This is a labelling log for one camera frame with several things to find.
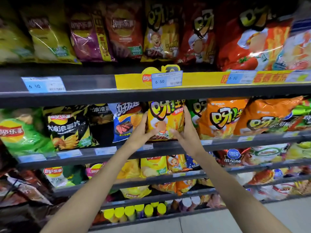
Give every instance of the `tile floor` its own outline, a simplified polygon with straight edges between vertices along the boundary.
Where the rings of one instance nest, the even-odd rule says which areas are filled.
[[[311,197],[266,204],[265,207],[293,233],[311,232]],[[195,232],[241,233],[228,210],[93,231],[92,233],[194,233],[194,229]]]

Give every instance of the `forearm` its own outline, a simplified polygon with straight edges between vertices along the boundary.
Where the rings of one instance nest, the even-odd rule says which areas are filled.
[[[194,159],[214,184],[242,232],[290,233],[249,191],[220,167],[214,157],[205,152],[196,155]]]
[[[84,233],[93,222],[118,173],[131,155],[121,147],[108,163],[78,190],[45,225],[41,233]]]

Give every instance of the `hand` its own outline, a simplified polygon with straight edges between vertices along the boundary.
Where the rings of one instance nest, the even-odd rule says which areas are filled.
[[[158,128],[152,129],[150,132],[145,133],[147,116],[148,113],[144,113],[142,121],[123,145],[123,147],[129,149],[132,153],[141,148],[151,137],[159,133]]]
[[[194,128],[191,120],[191,115],[188,108],[184,105],[185,113],[185,129],[184,133],[179,133],[177,130],[171,129],[170,132],[174,134],[185,150],[187,154],[192,157],[197,156],[200,153],[205,153],[205,150],[201,144],[200,138]]]

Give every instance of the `black chip bag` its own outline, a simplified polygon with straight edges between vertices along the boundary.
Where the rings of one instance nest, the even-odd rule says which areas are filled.
[[[108,104],[95,104],[88,107],[91,126],[113,122],[114,116]]]
[[[98,145],[86,117],[88,105],[45,107],[47,128],[56,150],[71,150]]]

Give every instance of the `person's right arm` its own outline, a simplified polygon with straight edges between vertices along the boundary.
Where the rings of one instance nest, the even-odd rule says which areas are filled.
[[[206,172],[241,231],[243,233],[291,233],[204,150],[186,106],[184,106],[184,113],[184,133],[181,134],[176,130],[171,132],[187,154]]]

